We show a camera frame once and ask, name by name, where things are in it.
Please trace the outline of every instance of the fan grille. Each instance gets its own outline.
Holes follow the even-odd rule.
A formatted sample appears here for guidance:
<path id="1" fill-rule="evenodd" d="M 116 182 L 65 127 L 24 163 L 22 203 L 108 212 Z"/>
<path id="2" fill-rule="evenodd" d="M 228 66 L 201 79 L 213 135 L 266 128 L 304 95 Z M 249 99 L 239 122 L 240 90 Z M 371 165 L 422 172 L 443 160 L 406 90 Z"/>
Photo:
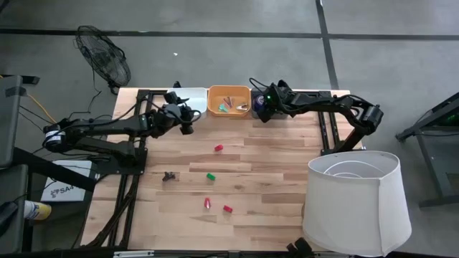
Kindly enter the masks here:
<path id="1" fill-rule="evenodd" d="M 131 71 L 123 51 L 93 26 L 80 26 L 77 30 L 78 48 L 91 67 L 109 85 L 126 86 Z"/>

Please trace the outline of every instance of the yellow cable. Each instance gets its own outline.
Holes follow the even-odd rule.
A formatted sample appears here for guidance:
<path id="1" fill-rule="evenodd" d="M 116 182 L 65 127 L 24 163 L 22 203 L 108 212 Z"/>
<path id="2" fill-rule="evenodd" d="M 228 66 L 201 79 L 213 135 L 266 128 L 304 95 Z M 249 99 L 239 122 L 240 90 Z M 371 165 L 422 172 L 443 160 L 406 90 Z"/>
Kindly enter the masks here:
<path id="1" fill-rule="evenodd" d="M 37 104 L 37 105 L 43 110 L 44 114 L 46 114 L 46 116 L 47 116 L 49 119 L 51 119 L 51 121 L 52 121 L 53 123 L 57 123 L 56 120 L 54 120 L 54 119 L 51 117 L 51 115 L 49 115 L 48 111 L 46 111 L 46 109 L 42 106 L 42 104 L 40 104 L 40 102 L 38 102 L 38 100 L 35 100 L 35 98 L 32 97 L 32 95 L 30 95 L 30 94 L 27 94 L 27 96 L 29 96 L 29 97 L 35 102 L 35 104 Z"/>

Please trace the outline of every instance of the wooden table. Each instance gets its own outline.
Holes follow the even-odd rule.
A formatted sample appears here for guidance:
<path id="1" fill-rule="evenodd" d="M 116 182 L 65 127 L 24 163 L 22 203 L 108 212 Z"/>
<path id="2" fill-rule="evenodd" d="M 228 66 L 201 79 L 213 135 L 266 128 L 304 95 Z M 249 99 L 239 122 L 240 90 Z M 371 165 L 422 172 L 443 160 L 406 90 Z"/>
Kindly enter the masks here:
<path id="1" fill-rule="evenodd" d="M 114 118 L 135 103 L 137 91 L 120 89 Z M 344 94 L 349 91 L 332 91 Z M 160 105 L 164 99 L 154 101 Z M 336 121 L 340 139 L 345 139 L 352 127 L 342 115 Z M 266 124 L 251 115 L 216 118 L 207 113 L 193 127 L 191 135 L 182 135 L 177 127 L 147 140 L 148 161 L 138 186 L 129 249 L 286 251 L 303 236 L 308 162 L 322 149 L 317 113 Z M 215 153 L 219 144 L 224 149 Z M 177 179 L 163 183 L 164 171 L 175 172 Z M 217 179 L 210 181 L 207 173 Z M 112 215 L 119 181 L 118 175 L 107 176 L 96 186 L 82 244 L 93 240 Z M 206 197 L 210 210 L 204 208 Z M 223 211 L 224 205 L 233 208 L 232 214 Z M 124 218 L 120 221 L 118 241 Z"/>

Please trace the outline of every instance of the white lamp shade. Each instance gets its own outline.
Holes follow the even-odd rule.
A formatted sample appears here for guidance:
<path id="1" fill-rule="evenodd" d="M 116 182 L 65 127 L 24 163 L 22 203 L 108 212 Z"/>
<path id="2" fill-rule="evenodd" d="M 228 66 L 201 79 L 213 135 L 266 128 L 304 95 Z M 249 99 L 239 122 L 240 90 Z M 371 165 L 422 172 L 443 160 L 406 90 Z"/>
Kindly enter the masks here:
<path id="1" fill-rule="evenodd" d="M 400 247 L 411 223 L 398 157 L 368 150 L 310 161 L 303 230 L 343 254 L 386 256 Z"/>

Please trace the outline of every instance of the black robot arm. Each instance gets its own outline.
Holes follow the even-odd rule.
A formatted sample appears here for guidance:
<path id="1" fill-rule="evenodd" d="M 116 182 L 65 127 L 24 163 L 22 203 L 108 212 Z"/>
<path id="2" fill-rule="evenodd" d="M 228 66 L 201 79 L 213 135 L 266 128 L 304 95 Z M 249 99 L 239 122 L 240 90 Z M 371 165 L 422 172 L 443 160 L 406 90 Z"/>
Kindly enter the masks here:
<path id="1" fill-rule="evenodd" d="M 55 153 L 70 150 L 91 151 L 114 157 L 122 167 L 134 166 L 138 150 L 132 141 L 111 143 L 92 138 L 97 135 L 129 135 L 131 137 L 158 138 L 173 127 L 180 125 L 183 135 L 193 133 L 194 112 L 175 92 L 164 95 L 168 104 L 144 114 L 127 119 L 114 120 L 68 120 L 63 119 L 43 129 L 43 146 Z"/>
<path id="2" fill-rule="evenodd" d="M 344 115 L 354 130 L 345 141 L 341 141 L 328 153 L 351 151 L 365 135 L 376 131 L 384 114 L 379 109 L 379 105 L 373 105 L 361 97 L 355 95 L 323 97 L 294 92 L 283 80 L 280 80 L 277 85 L 272 83 L 266 87 L 263 99 L 263 105 L 257 114 L 264 123 L 275 113 L 285 113 L 292 118 L 309 111 Z"/>

